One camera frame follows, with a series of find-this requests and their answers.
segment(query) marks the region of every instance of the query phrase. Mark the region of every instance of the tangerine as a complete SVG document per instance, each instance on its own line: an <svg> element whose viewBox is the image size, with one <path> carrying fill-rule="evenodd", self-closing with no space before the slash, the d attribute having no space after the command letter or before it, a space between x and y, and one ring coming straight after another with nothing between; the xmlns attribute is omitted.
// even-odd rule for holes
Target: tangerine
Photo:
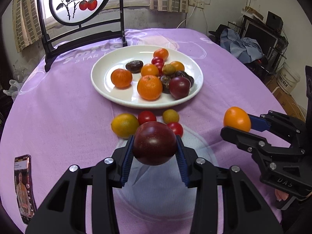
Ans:
<svg viewBox="0 0 312 234"><path fill-rule="evenodd" d="M162 91L163 84L157 76L142 76L138 81L138 93L146 100L155 100L159 98Z"/></svg>
<svg viewBox="0 0 312 234"><path fill-rule="evenodd" d="M170 64L176 68L176 71L179 71L179 70L184 71L184 65L182 62L173 61L173 62L170 62Z"/></svg>
<svg viewBox="0 0 312 234"><path fill-rule="evenodd" d="M141 68L141 76L146 75L159 75L159 70L154 64L146 64Z"/></svg>
<svg viewBox="0 0 312 234"><path fill-rule="evenodd" d="M113 71L110 79L117 88L125 88L132 82L132 73L126 69L118 68Z"/></svg>
<svg viewBox="0 0 312 234"><path fill-rule="evenodd" d="M224 114L223 125L249 132L252 123L248 114L239 107L230 107Z"/></svg>
<svg viewBox="0 0 312 234"><path fill-rule="evenodd" d="M153 54L154 58L155 57L159 57L159 58L162 58L164 61L168 58L169 56L169 52L167 49L165 48L160 48L160 49L157 49L154 54Z"/></svg>

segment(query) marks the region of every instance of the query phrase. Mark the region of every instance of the human hand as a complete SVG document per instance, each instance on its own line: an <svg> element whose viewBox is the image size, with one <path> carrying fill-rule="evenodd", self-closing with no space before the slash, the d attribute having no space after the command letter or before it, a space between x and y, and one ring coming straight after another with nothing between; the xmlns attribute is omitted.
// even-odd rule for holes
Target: human hand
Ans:
<svg viewBox="0 0 312 234"><path fill-rule="evenodd" d="M275 196L278 201L281 201L281 200L285 201L288 199L289 194L275 189Z"/></svg>

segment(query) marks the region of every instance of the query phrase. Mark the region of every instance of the blue cloth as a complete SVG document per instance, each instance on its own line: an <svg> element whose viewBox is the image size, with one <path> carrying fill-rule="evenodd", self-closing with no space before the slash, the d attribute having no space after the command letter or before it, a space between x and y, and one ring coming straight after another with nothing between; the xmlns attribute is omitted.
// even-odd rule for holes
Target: blue cloth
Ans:
<svg viewBox="0 0 312 234"><path fill-rule="evenodd" d="M250 63L263 57L258 42L251 38L240 38L232 29L224 29L220 37L220 46L233 54L241 63Z"/></svg>

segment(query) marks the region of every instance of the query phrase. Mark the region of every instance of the purple tablecloth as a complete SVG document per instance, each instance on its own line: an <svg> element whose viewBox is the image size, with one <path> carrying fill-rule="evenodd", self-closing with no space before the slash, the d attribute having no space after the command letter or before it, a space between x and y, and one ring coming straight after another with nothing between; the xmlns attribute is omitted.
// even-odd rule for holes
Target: purple tablecloth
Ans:
<svg viewBox="0 0 312 234"><path fill-rule="evenodd" d="M184 126L184 144L217 166L239 165L271 204L275 200L274 190L259 182L260 172L251 155L220 137L224 113L231 106L254 115L270 109L284 112L263 83L234 56L196 31L126 30L126 37L129 45L155 44L176 49L199 64L204 73L202 90L174 108ZM44 72L42 60L13 104L0 145L0 195L5 210L22 231L26 225L19 215L15 195L15 157L32 157L33 191L39 206L70 165L93 166L125 144L111 131L110 122L120 113L137 115L139 110L106 100L90 80L93 64L120 47L121 41L116 39L72 50L60 55L48 73ZM155 111L159 120L162 111ZM270 133L262 135L271 144L288 146ZM87 233L92 232L89 192ZM182 183L175 158L150 168L134 159L126 186L114 190L120 233L189 233L195 195L196 189L187 189ZM272 210L280 220L280 212L273 206ZM220 208L219 233L222 222Z"/></svg>

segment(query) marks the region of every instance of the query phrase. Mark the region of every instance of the computer monitor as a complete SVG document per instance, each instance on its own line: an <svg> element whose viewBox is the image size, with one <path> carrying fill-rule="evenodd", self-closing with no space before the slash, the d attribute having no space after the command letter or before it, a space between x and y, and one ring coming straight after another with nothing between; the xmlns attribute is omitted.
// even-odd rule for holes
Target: computer monitor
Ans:
<svg viewBox="0 0 312 234"><path fill-rule="evenodd" d="M263 54L267 55L270 47L275 47L277 44L277 37L273 36L268 31L254 25L252 22L246 23L246 30L244 31L243 38L251 38L258 41Z"/></svg>

